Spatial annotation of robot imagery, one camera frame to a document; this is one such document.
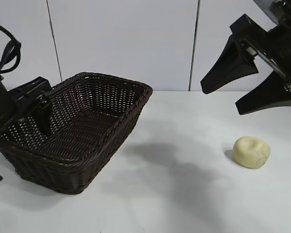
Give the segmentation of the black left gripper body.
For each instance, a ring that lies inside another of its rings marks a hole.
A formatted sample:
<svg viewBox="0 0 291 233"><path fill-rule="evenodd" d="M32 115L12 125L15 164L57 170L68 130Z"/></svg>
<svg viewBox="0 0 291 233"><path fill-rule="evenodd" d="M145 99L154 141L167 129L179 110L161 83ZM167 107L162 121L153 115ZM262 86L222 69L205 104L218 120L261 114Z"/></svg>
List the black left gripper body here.
<svg viewBox="0 0 291 233"><path fill-rule="evenodd" d="M10 90L9 94L16 106L13 117L15 119L33 117L35 119L35 109L43 96L48 97L49 91L51 91L50 83L43 77L37 77Z"/></svg>

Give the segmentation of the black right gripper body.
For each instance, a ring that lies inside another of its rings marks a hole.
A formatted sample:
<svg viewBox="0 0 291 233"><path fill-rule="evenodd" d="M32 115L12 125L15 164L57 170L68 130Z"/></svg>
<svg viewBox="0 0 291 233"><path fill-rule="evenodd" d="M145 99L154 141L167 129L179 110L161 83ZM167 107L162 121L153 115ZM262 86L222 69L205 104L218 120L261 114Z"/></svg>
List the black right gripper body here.
<svg viewBox="0 0 291 233"><path fill-rule="evenodd" d="M266 31L244 14L230 25L241 49L252 57L259 56L284 80L291 92L291 16L282 16L279 24Z"/></svg>

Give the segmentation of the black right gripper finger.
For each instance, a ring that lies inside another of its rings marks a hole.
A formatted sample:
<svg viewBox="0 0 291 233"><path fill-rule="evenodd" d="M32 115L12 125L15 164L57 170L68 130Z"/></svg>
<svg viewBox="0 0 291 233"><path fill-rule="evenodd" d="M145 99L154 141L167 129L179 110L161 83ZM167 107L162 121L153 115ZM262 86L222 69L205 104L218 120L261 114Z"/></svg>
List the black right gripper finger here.
<svg viewBox="0 0 291 233"><path fill-rule="evenodd" d="M259 86L235 102L238 113L291 106L291 83L273 71Z"/></svg>
<svg viewBox="0 0 291 233"><path fill-rule="evenodd" d="M228 39L220 57L200 81L203 93L212 93L224 85L259 71L254 57L235 38Z"/></svg>

